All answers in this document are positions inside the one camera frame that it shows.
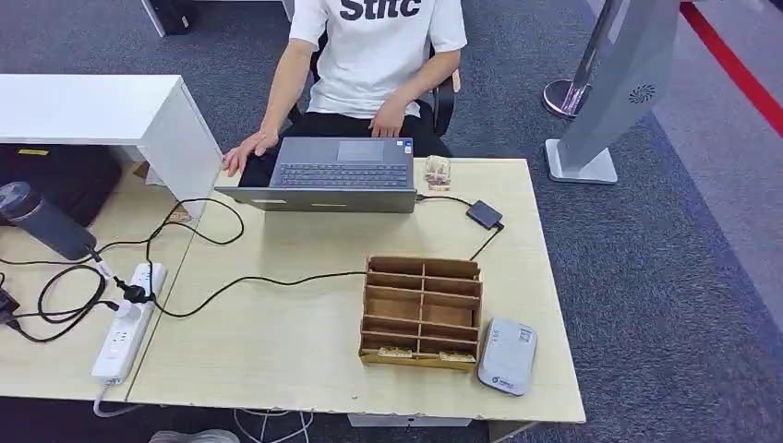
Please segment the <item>person's left hand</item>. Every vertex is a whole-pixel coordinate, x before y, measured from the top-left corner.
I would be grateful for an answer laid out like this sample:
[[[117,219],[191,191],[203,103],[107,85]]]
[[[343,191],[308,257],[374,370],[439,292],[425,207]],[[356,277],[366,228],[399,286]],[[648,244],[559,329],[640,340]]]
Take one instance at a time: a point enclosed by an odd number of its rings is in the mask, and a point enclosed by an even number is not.
[[[390,97],[372,118],[369,124],[373,138],[397,138],[404,124],[407,104],[401,99]]]

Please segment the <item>person's right hand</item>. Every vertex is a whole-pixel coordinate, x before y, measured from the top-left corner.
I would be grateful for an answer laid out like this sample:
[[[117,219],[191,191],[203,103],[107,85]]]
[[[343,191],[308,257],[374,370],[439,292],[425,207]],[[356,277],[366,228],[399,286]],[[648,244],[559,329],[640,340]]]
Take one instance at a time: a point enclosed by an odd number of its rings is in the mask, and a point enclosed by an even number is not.
[[[267,150],[275,147],[278,141],[279,133],[277,130],[261,129],[243,140],[239,146],[230,149],[223,155],[223,171],[229,177],[242,173],[251,154],[260,157]]]

